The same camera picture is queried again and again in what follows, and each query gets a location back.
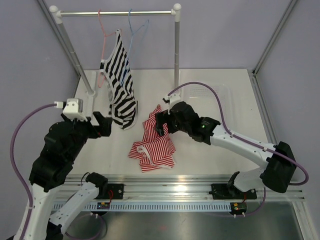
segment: white table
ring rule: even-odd
[[[120,129],[112,124],[110,137],[89,139],[73,165],[71,174],[98,172],[106,175],[121,176],[180,176],[180,175],[230,175],[236,171],[248,171],[257,167],[249,160],[220,147],[209,146],[192,140],[186,133],[177,132],[171,135],[176,152],[173,154],[176,165],[173,169],[158,169],[142,173],[139,161],[128,158],[133,142],[141,141],[143,137],[142,122],[157,104],[162,109],[162,98],[174,88],[174,71],[161,70],[132,70],[134,93],[138,100],[138,119],[134,127],[128,130]],[[248,137],[267,142],[263,122],[259,113],[252,85],[245,69],[182,69],[180,84],[186,82],[203,82],[210,86],[225,85],[231,95],[232,115],[234,119],[227,119],[230,128]],[[182,90],[182,99],[187,90]],[[108,110],[108,94],[104,84],[97,88],[94,110],[104,116]],[[80,80],[76,98],[85,98],[85,86]],[[212,99],[202,99],[201,104],[192,104],[195,112],[200,116],[212,117],[220,120],[218,106],[210,103]]]

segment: blue hanger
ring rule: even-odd
[[[128,13],[128,21],[129,21],[129,26],[130,26],[130,31],[131,31],[131,39],[130,39],[130,46],[129,46],[127,58],[126,58],[126,63],[125,63],[125,66],[124,66],[123,76],[122,76],[122,79],[121,79],[121,81],[120,81],[120,85],[121,85],[121,86],[124,85],[125,77],[126,77],[126,74],[127,74],[127,72],[128,72],[128,71],[127,71],[127,66],[128,66],[128,64],[129,64],[129,55],[130,55],[130,51],[131,51],[131,47],[132,47],[132,42],[133,42],[133,39],[134,39],[134,35],[135,35],[140,29],[142,29],[143,27],[145,27],[145,30],[144,30],[144,32],[143,32],[143,35],[142,35],[140,44],[139,44],[139,46],[138,46],[138,48],[137,48],[137,49],[139,50],[140,47],[141,47],[141,45],[142,45],[142,42],[143,42],[143,40],[144,40],[144,38],[145,38],[145,36],[146,36],[147,30],[148,30],[148,27],[149,27],[149,22],[150,22],[149,19],[146,20],[143,25],[141,25],[136,31],[134,31],[133,28],[132,28],[132,26],[131,26],[131,21],[130,21],[130,13],[131,13],[131,11],[132,11],[132,8],[129,10],[129,13]]]

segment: gray floor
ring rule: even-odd
[[[255,203],[249,205],[253,210]],[[267,203],[257,214],[234,219],[214,212],[109,212],[100,240],[302,240],[289,203]],[[99,230],[90,216],[75,220],[68,232],[86,239]]]

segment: black and white striped shirt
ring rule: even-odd
[[[101,61],[100,69],[106,78],[109,114],[123,130],[133,127],[137,121],[138,102],[134,97],[129,59],[120,30],[116,31],[116,43],[110,57]]]

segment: robotic arm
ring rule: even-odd
[[[63,109],[61,116],[64,121],[52,125],[44,137],[45,145],[34,161],[29,177],[33,208],[30,209],[27,204],[22,223],[16,235],[10,239],[62,240],[70,223],[88,202],[108,195],[108,179],[98,173],[91,173],[81,189],[50,216],[56,193],[72,170],[84,144],[88,139],[109,137],[111,134],[112,118],[93,112],[99,123],[94,126],[91,118],[83,115],[82,106],[82,100],[77,98],[56,102],[56,107]]]
[[[233,131],[230,135],[219,121],[210,117],[199,117],[190,105],[179,99],[180,97],[174,94],[171,99],[165,101],[170,104],[169,110],[156,114],[156,131],[160,136],[164,134],[163,125],[167,124],[168,132],[171,134],[177,131],[185,132],[197,142],[228,149],[256,163],[259,168],[247,172],[235,172],[232,175],[226,185],[231,196],[235,197],[240,193],[262,187],[268,187],[278,193],[287,191],[296,166],[266,151],[270,149],[294,160],[287,143],[280,142],[278,145],[263,143]],[[263,149],[246,141],[260,145]]]

